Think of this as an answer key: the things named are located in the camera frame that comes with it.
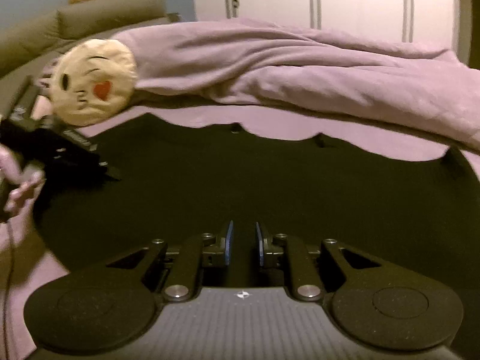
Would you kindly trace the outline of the person's left hand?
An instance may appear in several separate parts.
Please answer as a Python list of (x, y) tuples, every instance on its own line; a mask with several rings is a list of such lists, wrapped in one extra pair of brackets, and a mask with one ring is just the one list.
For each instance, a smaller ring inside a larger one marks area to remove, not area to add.
[(17, 216), (35, 198), (44, 180), (45, 174), (37, 164), (22, 167), (20, 158), (1, 145), (1, 222)]

